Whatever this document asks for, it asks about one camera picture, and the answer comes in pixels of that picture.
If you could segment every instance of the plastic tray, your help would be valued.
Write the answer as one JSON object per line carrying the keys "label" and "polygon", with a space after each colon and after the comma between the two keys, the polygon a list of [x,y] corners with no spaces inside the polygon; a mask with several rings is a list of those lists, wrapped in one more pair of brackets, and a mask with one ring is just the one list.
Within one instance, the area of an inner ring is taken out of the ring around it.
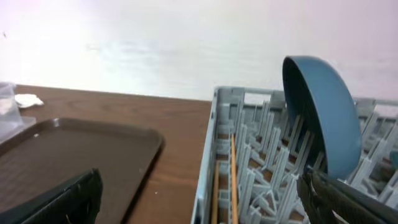
{"label": "plastic tray", "polygon": [[98,168],[103,196],[96,223],[119,223],[150,171],[162,136],[119,124],[51,119],[0,145],[0,212]]}
{"label": "plastic tray", "polygon": [[[398,102],[357,98],[354,103],[361,125],[363,151],[359,166],[349,178],[341,181],[396,209],[398,173],[391,166],[389,153],[398,151],[397,114],[384,116],[378,109],[396,107]],[[292,127],[289,119],[294,121]],[[308,133],[304,137],[305,142],[298,142],[302,123],[300,117],[288,117],[283,91],[229,86],[217,88],[210,111],[191,224],[210,223],[216,161],[220,165],[217,223],[231,224],[230,152],[233,134],[237,148],[239,222],[308,223],[297,196],[296,180],[306,165],[308,153],[304,152],[310,149],[313,137]],[[324,169],[324,157],[320,153],[312,166]]]}

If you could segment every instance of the chopstick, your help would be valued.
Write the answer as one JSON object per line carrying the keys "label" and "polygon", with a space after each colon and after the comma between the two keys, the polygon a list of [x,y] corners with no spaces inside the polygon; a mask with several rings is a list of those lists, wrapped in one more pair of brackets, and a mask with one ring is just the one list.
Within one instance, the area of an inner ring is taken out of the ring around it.
{"label": "chopstick", "polygon": [[232,161],[231,161],[231,175],[232,175],[232,224],[238,224],[238,195],[236,192],[236,151],[235,151],[235,135],[232,135],[231,142]]}

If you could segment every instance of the white wall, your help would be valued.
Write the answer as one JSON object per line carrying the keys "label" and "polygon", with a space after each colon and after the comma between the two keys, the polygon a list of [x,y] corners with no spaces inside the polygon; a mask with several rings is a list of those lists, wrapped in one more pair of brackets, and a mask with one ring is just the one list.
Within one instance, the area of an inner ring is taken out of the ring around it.
{"label": "white wall", "polygon": [[396,0],[0,0],[0,80],[207,100],[282,89],[285,55],[398,99]]}

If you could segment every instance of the white napkin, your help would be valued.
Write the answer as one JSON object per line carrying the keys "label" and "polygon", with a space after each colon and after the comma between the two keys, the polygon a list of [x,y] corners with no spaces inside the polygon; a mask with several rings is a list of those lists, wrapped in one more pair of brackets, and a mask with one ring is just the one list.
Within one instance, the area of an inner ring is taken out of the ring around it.
{"label": "white napkin", "polygon": [[43,101],[35,94],[17,94],[15,95],[15,101],[17,102],[19,108],[44,105]]}

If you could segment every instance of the wooden chopstick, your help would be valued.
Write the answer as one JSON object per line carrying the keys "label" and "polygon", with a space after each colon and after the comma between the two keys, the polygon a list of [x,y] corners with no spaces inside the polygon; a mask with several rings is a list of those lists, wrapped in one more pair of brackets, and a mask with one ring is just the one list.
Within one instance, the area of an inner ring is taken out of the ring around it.
{"label": "wooden chopstick", "polygon": [[216,161],[213,184],[213,211],[211,213],[211,224],[218,224],[218,186],[220,177],[220,162]]}
{"label": "wooden chopstick", "polygon": [[232,161],[231,161],[231,175],[232,175],[232,224],[238,224],[238,195],[236,192],[236,151],[235,151],[235,135],[232,135],[231,142]]}

